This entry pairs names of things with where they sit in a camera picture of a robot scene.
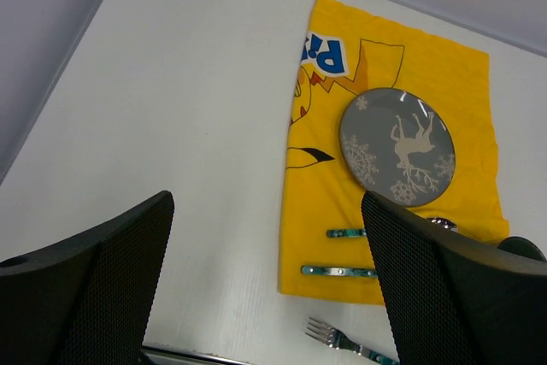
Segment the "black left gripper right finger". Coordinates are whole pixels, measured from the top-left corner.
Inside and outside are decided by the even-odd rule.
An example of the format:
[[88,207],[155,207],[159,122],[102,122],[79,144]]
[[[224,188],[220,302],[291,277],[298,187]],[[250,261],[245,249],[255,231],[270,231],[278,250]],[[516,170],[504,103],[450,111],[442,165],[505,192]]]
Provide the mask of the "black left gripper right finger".
[[367,191],[373,264],[402,364],[544,364],[546,264]]

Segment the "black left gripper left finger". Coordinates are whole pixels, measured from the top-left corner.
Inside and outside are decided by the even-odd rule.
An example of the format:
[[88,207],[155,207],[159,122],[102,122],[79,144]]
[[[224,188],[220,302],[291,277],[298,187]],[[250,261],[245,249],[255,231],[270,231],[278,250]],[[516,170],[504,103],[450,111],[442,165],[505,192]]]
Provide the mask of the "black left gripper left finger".
[[142,343],[174,219],[161,191],[1,263],[3,364],[149,364]]

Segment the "dark green mug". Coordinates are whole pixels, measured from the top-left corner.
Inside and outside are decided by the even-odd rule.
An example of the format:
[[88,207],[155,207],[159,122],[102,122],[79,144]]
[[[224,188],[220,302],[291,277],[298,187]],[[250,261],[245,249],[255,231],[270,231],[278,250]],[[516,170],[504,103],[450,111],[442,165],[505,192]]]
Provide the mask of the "dark green mug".
[[497,248],[535,261],[546,261],[544,253],[532,241],[520,236],[507,237],[498,244]]

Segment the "fork with green handle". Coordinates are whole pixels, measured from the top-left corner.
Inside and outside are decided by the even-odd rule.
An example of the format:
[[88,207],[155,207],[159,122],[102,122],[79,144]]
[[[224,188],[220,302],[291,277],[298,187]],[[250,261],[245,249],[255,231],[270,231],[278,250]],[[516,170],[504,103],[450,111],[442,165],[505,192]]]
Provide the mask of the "fork with green handle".
[[398,360],[394,360],[375,350],[368,348],[363,344],[358,344],[347,337],[342,331],[330,324],[309,317],[305,334],[310,338],[326,345],[334,350],[348,350],[358,356],[382,365],[399,365]]

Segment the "spoon with green handle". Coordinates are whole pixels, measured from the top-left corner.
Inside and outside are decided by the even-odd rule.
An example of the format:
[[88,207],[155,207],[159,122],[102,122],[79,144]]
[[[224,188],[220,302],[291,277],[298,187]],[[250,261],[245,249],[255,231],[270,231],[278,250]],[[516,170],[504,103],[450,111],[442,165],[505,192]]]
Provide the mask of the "spoon with green handle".
[[[458,231],[458,225],[444,217],[429,217],[428,220],[434,224],[453,232]],[[367,236],[366,230],[362,229],[332,229],[326,231],[328,238],[363,238]]]

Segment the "knife with green handle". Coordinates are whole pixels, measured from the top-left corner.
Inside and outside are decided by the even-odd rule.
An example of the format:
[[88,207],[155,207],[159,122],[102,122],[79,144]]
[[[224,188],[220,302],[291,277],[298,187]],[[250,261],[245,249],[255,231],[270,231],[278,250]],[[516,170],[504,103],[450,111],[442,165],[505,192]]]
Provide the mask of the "knife with green handle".
[[349,277],[349,278],[372,278],[378,277],[377,271],[373,268],[341,268],[341,267],[320,267],[301,266],[301,273],[304,275],[328,276],[328,277]]

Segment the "grey reindeer plate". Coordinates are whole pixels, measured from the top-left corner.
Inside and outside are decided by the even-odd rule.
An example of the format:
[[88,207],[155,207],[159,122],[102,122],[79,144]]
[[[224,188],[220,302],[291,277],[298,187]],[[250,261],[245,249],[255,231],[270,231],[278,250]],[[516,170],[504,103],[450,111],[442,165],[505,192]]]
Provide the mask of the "grey reindeer plate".
[[433,202],[450,186],[456,149],[448,127],[423,99],[396,88],[355,97],[338,128],[355,180],[403,207]]

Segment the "yellow Pikachu cloth placemat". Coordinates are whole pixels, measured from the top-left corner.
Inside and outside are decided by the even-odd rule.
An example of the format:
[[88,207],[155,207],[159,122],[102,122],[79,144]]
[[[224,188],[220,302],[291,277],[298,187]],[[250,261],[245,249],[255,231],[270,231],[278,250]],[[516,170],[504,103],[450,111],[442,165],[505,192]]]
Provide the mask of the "yellow Pikachu cloth placemat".
[[394,87],[424,101],[448,127],[453,154],[431,168],[397,166],[388,185],[402,200],[431,192],[423,217],[454,221],[462,234],[487,242],[508,235],[497,192],[497,142],[491,118],[490,57],[481,50],[371,15],[336,0],[315,0],[309,18],[291,108],[285,160],[279,289],[299,297],[382,304],[375,279],[326,278],[305,265],[364,267],[368,242],[328,238],[327,232],[362,226],[363,188],[344,162],[353,163],[378,190],[385,161],[369,143],[340,138],[349,103],[365,114],[368,92]]

